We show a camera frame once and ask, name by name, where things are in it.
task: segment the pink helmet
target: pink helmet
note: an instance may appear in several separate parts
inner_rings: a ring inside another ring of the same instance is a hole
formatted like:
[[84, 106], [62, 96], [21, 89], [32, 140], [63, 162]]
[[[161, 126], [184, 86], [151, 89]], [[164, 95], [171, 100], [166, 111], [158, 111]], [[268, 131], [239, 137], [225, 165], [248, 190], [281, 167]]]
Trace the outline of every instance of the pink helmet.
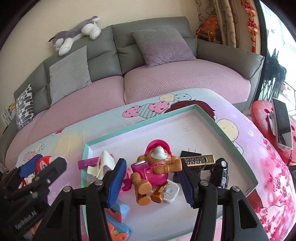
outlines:
[[161, 146], [164, 150], [166, 150], [168, 152], [168, 154], [171, 156], [172, 152], [170, 150], [170, 146], [168, 145], [167, 142], [165, 142], [164, 140], [154, 140], [152, 142], [150, 142], [146, 148], [145, 151], [145, 156], [148, 155], [149, 151], [157, 146]]

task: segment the plush dog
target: plush dog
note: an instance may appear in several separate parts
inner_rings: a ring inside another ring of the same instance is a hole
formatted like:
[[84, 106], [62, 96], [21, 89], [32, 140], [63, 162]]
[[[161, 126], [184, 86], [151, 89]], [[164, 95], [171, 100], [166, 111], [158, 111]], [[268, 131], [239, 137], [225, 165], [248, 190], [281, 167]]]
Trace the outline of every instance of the plush dog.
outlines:
[[71, 50], [74, 41], [84, 36], [89, 36], [90, 39], [94, 40], [100, 35], [101, 29], [96, 24], [98, 20], [98, 16], [93, 16], [91, 19], [84, 20], [69, 31], [58, 32], [49, 42], [52, 41], [55, 50], [59, 52], [60, 56], [63, 56]]

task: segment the sofa cushion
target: sofa cushion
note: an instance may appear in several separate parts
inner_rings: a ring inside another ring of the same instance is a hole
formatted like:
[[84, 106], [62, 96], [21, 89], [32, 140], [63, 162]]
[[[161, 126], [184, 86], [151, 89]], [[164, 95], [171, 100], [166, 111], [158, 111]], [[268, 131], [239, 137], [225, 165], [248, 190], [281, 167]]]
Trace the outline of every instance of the sofa cushion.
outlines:
[[130, 23], [115, 24], [112, 25], [112, 30], [118, 48], [118, 57], [123, 74], [145, 65], [145, 60], [131, 32], [158, 28], [176, 28], [190, 47], [194, 56], [196, 56], [197, 39], [193, 38], [186, 17], [150, 18]]
[[75, 41], [68, 54], [59, 56], [58, 52], [55, 52], [52, 56], [45, 59], [44, 67], [48, 76], [48, 82], [49, 67], [83, 46], [87, 46], [87, 63], [92, 82], [110, 76], [122, 75], [116, 46], [113, 40], [112, 28], [108, 26], [102, 29], [101, 34], [95, 40], [91, 40], [86, 36]]
[[50, 102], [48, 101], [47, 86], [43, 86], [33, 96], [33, 107], [34, 107], [35, 115], [39, 114], [41, 111], [44, 111], [50, 108]]
[[80, 89], [50, 107], [32, 130], [28, 145], [91, 116], [125, 105], [122, 76], [112, 76]]
[[14, 92], [15, 99], [20, 96], [20, 94], [27, 88], [29, 84], [32, 85], [32, 95], [33, 99], [35, 94], [42, 89], [44, 86], [47, 86], [49, 82], [47, 82], [46, 71], [44, 68], [43, 62], [28, 76], [28, 78], [20, 85], [19, 88]]
[[41, 117], [47, 112], [44, 110], [40, 112], [35, 118], [27, 124], [23, 129], [21, 129], [12, 140], [5, 158], [5, 165], [9, 170], [12, 170], [17, 163], [17, 158], [20, 153], [32, 143], [28, 142], [31, 132], [34, 130], [35, 125], [41, 119]]
[[196, 60], [176, 28], [159, 28], [133, 31], [132, 36], [145, 59], [147, 68], [157, 65]]
[[51, 106], [91, 84], [86, 49], [83, 46], [49, 67]]
[[23, 93], [17, 97], [15, 102], [17, 128], [20, 131], [25, 125], [29, 124], [35, 116], [31, 84], [29, 84]]
[[124, 100], [130, 104], [172, 91], [207, 88], [235, 104], [248, 99], [250, 87], [250, 81], [234, 70], [197, 59], [131, 70], [124, 77]]

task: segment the wall hanging decoration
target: wall hanging decoration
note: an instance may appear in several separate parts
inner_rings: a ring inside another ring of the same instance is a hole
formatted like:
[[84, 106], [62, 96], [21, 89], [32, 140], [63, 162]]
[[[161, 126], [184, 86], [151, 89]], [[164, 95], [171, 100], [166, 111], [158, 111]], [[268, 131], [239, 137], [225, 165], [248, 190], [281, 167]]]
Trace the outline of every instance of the wall hanging decoration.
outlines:
[[257, 35], [259, 28], [257, 24], [255, 23], [255, 16], [256, 16], [256, 11], [252, 7], [250, 0], [241, 0], [241, 4], [244, 7], [246, 13], [250, 16], [249, 21], [247, 22], [247, 27], [248, 31], [251, 34], [251, 40], [253, 42], [252, 44], [252, 52], [256, 53], [256, 43], [257, 43]]

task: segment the toy figure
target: toy figure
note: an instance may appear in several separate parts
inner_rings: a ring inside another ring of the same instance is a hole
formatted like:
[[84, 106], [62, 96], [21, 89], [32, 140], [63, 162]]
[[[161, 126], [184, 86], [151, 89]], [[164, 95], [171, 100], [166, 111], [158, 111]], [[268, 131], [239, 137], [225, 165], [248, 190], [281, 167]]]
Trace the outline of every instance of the toy figure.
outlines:
[[154, 140], [148, 144], [145, 154], [139, 156], [131, 168], [131, 183], [135, 187], [137, 203], [146, 206], [151, 201], [163, 202], [163, 191], [168, 185], [168, 173], [181, 171], [182, 164], [180, 158], [172, 155], [167, 142]]
[[74, 41], [84, 36], [89, 36], [90, 39], [94, 40], [100, 35], [101, 29], [96, 25], [98, 21], [99, 17], [93, 16], [82, 21], [69, 31], [58, 32], [49, 42], [52, 41], [52, 45], [59, 52], [59, 56], [63, 56], [71, 50]]

